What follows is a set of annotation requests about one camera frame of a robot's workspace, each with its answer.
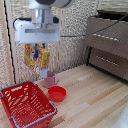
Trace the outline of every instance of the basket handle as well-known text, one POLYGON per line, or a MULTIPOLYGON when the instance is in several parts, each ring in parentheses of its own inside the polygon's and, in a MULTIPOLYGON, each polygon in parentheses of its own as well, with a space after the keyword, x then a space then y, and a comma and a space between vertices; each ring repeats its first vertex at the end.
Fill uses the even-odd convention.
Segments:
POLYGON ((4 95, 3 95, 3 93, 2 93, 1 90, 0 90, 0 94, 1 94, 1 95, 0 95, 0 99, 1 99, 1 98, 4 98, 4 95))
MULTIPOLYGON (((35 83, 32 82, 32 81, 25 81, 25 82, 22 82, 22 83, 19 83, 19 84, 23 84, 23 83, 26 83, 26 82, 31 82, 31 83, 33 83, 35 86, 38 86, 37 84, 35 84, 35 83)), ((3 95, 3 93, 2 93, 2 91, 3 91, 4 89, 11 88, 11 87, 17 86, 17 85, 19 85, 19 84, 14 84, 14 85, 11 85, 11 86, 2 88, 2 89, 0 90, 0 93, 1 93, 1 95, 2 95, 2 98, 4 98, 4 95, 3 95)))
POLYGON ((57 109, 56 109, 56 107, 54 106, 54 104, 53 104, 50 100, 49 100, 49 103, 54 107, 54 109, 55 109, 54 112, 52 112, 52 113, 46 115, 45 117, 42 117, 41 119, 38 119, 37 121, 34 121, 33 123, 30 123, 30 124, 28 124, 28 125, 26 125, 26 126, 24 126, 24 127, 19 127, 19 126, 17 125, 17 123, 16 123, 16 120, 15 120, 14 116, 11 116, 11 118, 12 118, 13 121, 14 121, 14 124, 15 124, 16 128, 29 128, 30 126, 32 126, 32 125, 34 125, 34 124, 36 124, 36 123, 38 123, 38 122, 40 122, 40 121, 46 119, 47 117, 54 115, 54 114, 57 112, 57 109))

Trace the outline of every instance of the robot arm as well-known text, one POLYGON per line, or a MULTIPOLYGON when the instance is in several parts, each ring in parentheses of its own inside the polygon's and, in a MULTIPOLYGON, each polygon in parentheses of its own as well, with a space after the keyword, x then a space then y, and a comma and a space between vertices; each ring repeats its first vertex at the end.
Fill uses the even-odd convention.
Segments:
POLYGON ((51 14, 52 7, 70 7, 75 0, 30 0, 30 21, 15 20, 15 41, 20 44, 57 43, 60 19, 51 14))

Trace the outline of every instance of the drawer handle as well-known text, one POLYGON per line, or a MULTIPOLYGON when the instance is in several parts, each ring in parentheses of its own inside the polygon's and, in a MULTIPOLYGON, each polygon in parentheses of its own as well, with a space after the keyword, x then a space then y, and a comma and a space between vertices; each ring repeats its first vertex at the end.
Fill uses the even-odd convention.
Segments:
POLYGON ((101 57, 101 56, 96 56, 96 57, 97 57, 98 59, 104 60, 104 61, 106 61, 106 62, 108 62, 108 63, 114 64, 114 65, 116 65, 116 66, 120 66, 118 63, 112 62, 112 61, 110 61, 110 60, 108 60, 108 59, 105 59, 105 58, 103 58, 103 57, 101 57))
POLYGON ((105 39, 110 39, 110 40, 113 40, 113 41, 118 41, 119 42, 119 39, 117 38, 110 38, 110 37, 107 37, 107 36, 102 36, 102 35, 98 35, 98 34, 93 34, 94 36, 97 36, 97 37, 102 37, 102 38, 105 38, 105 39))

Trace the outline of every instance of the red bowl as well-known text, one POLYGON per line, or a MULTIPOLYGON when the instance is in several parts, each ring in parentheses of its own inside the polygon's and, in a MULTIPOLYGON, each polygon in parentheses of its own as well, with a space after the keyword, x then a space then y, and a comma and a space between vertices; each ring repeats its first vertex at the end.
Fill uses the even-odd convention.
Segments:
POLYGON ((49 98, 54 102, 62 102, 66 96, 66 90, 59 86, 53 86, 48 90, 49 98))

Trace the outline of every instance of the red basket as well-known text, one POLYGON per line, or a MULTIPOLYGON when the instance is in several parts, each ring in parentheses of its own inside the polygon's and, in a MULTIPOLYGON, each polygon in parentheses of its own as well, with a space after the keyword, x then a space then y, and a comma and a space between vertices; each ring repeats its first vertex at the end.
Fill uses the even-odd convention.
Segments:
POLYGON ((56 107, 31 81, 3 88, 1 101, 13 128, 48 128, 56 107))

